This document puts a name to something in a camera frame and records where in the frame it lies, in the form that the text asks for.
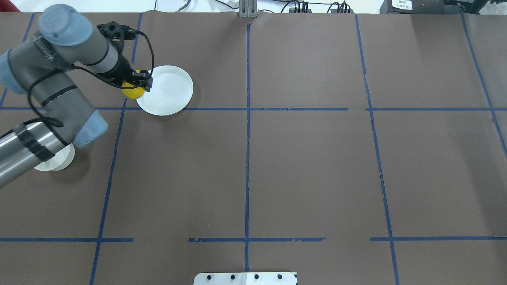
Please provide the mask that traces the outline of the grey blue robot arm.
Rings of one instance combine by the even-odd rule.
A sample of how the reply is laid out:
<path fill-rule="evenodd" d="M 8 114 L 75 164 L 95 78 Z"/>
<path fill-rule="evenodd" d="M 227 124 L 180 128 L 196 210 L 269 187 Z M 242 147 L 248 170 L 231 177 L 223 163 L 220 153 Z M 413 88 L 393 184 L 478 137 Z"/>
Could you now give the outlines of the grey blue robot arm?
<path fill-rule="evenodd" d="M 83 148 L 108 124 L 67 75 L 82 70 L 122 90 L 150 92 L 150 70 L 134 70 L 123 56 L 125 40 L 145 37 L 115 21 L 94 26 L 75 8 L 56 4 L 38 19 L 38 30 L 1 56 L 1 83 L 25 95 L 36 117 L 1 136 L 1 186 L 7 186 L 68 145 Z"/>

